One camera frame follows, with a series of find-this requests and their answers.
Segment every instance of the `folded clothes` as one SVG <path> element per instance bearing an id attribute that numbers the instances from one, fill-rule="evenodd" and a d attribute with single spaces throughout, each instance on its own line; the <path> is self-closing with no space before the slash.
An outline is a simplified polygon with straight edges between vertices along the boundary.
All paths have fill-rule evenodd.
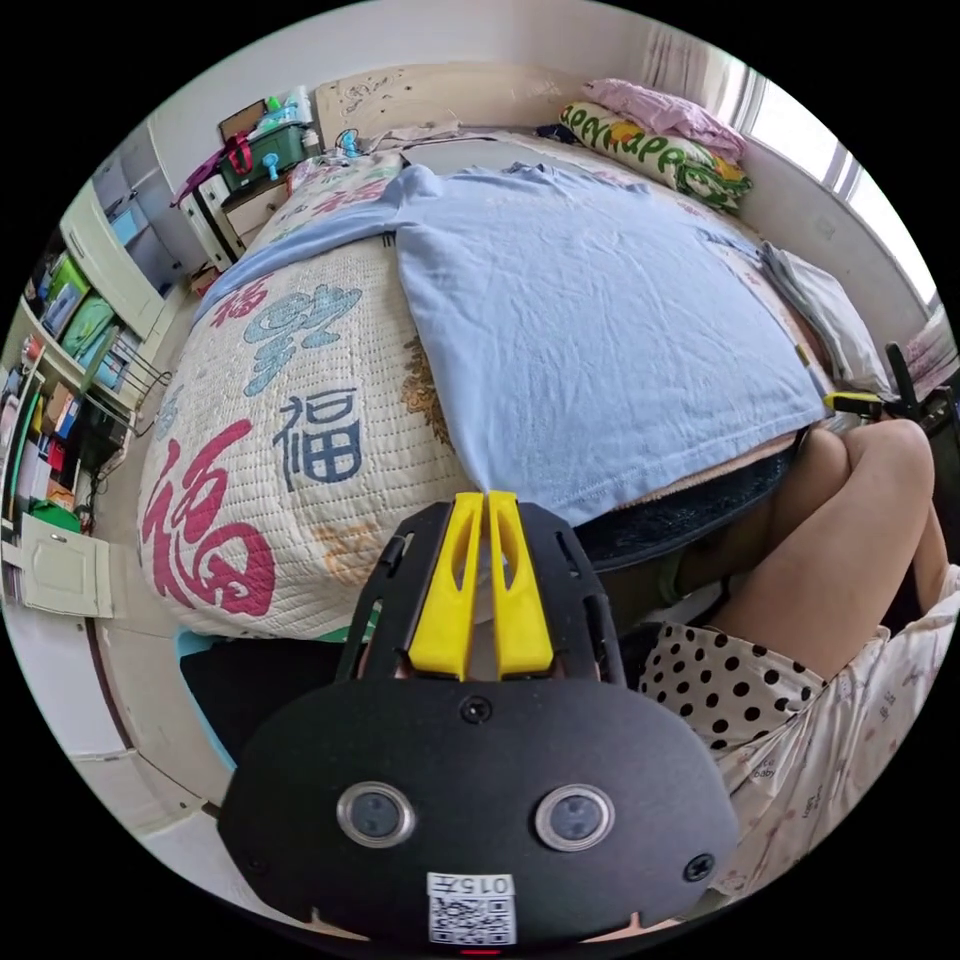
<path id="1" fill-rule="evenodd" d="M 764 276 L 820 336 L 838 386 L 889 396 L 883 361 L 840 281 L 770 243 L 761 245 L 760 261 Z"/>

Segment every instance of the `shorts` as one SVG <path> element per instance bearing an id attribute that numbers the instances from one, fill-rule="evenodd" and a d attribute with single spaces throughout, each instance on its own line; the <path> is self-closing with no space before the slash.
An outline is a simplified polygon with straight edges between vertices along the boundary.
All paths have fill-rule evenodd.
<path id="1" fill-rule="evenodd" d="M 664 623 L 639 691 L 683 717 L 722 754 L 808 710 L 827 682 L 803 664 L 710 627 Z"/>

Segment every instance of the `blue chinese character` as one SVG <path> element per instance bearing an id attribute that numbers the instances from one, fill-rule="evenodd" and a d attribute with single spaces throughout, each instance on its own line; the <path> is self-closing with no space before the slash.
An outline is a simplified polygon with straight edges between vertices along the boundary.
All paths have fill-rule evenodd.
<path id="1" fill-rule="evenodd" d="M 281 413 L 289 413 L 290 417 L 273 438 L 273 444 L 283 446 L 283 475 L 289 492 L 293 492 L 297 474 L 302 473 L 315 483 L 341 483 L 360 470 L 363 458 L 359 420 L 329 430 L 302 429 L 304 425 L 342 422 L 353 412 L 355 393 L 355 389 L 327 390 L 305 400 L 290 397 L 280 408 Z"/>
<path id="2" fill-rule="evenodd" d="M 174 421 L 177 419 L 177 414 L 180 412 L 179 407 L 177 407 L 177 397 L 180 396 L 181 390 L 183 390 L 182 383 L 169 397 L 164 398 L 160 412 L 157 414 L 154 429 L 160 440 L 170 432 L 170 428 L 173 426 Z"/>
<path id="3" fill-rule="evenodd" d="M 248 397 L 261 393 L 290 362 L 297 352 L 294 334 L 312 330 L 300 342 L 305 348 L 336 343 L 339 333 L 329 327 L 352 310 L 363 296 L 360 290 L 343 290 L 321 284 L 310 296 L 290 293 L 261 310 L 247 326 L 243 339 L 247 343 L 265 343 L 254 354 L 253 379 L 243 391 Z"/>

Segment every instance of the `storage box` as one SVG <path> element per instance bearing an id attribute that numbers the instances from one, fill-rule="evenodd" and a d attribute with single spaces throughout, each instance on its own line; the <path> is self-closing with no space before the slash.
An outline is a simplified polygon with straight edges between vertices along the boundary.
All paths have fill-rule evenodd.
<path id="1" fill-rule="evenodd" d="M 220 271 L 216 267 L 212 267 L 209 264 L 201 267 L 190 278 L 190 289 L 198 297 L 202 297 L 213 286 L 219 276 Z"/>
<path id="2" fill-rule="evenodd" d="M 235 157 L 241 169 L 243 169 L 243 151 L 232 151 L 220 161 L 220 176 L 226 182 L 227 189 L 233 193 L 241 187 L 246 187 L 257 180 L 269 177 L 270 171 L 263 165 L 263 158 L 268 153 L 275 153 L 279 157 L 277 173 L 282 173 L 294 164 L 299 163 L 306 156 L 303 152 L 303 144 L 300 142 L 302 135 L 303 128 L 299 124 L 291 123 L 285 127 L 270 130 L 268 133 L 257 137 L 256 140 L 248 141 L 251 169 L 244 173 L 238 172 L 231 160 L 231 157 Z"/>
<path id="3" fill-rule="evenodd" d="M 41 429 L 46 434 L 52 434 L 57 429 L 57 423 L 63 412 L 67 410 L 76 398 L 62 383 L 58 383 L 53 388 L 46 406 L 43 408 L 43 421 Z"/>

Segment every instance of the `red chinese character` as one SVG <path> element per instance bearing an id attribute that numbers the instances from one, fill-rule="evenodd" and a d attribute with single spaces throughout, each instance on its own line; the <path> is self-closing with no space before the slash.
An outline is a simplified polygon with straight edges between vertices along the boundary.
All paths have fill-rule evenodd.
<path id="1" fill-rule="evenodd" d="M 359 203 L 361 200 L 376 200 L 387 189 L 386 180 L 373 180 L 358 187 L 351 193 L 344 203 Z"/>
<path id="2" fill-rule="evenodd" d="M 318 203 L 313 208 L 313 215 L 316 216 L 318 213 L 333 213 L 333 211 L 336 210 L 341 203 L 343 203 L 346 196 L 347 194 L 345 191 L 338 190 L 336 193 L 327 197 L 323 203 Z"/>
<path id="3" fill-rule="evenodd" d="M 266 538 L 248 523 L 213 526 L 229 481 L 227 471 L 215 467 L 215 462 L 252 428 L 249 420 L 238 420 L 197 454 L 181 481 L 184 495 L 172 511 L 173 483 L 164 480 L 180 459 L 180 445 L 168 442 L 167 461 L 141 526 L 144 543 L 154 538 L 153 582 L 160 596 L 169 594 L 193 609 L 189 591 L 227 613 L 260 617 L 269 611 L 276 567 Z M 182 556 L 184 543 L 196 548 L 189 567 Z"/>
<path id="4" fill-rule="evenodd" d="M 267 273 L 259 280 L 254 280 L 253 283 L 248 283 L 245 287 L 231 293 L 214 311 L 210 325 L 219 327 L 223 325 L 224 320 L 245 317 L 253 313 L 267 299 L 269 291 L 263 289 L 263 284 L 272 276 L 272 273 Z"/>

